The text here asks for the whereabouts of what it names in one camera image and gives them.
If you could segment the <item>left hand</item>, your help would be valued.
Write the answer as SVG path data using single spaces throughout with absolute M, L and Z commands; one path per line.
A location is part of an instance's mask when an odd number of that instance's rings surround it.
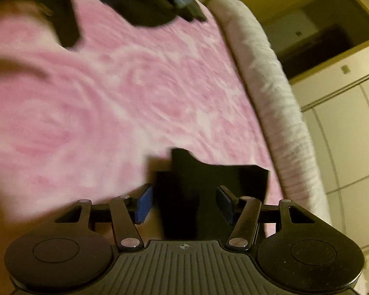
M 33 66 L 31 56 L 61 49 L 42 7 L 31 1 L 0 0 L 0 76 L 26 71 L 42 77 L 44 71 Z

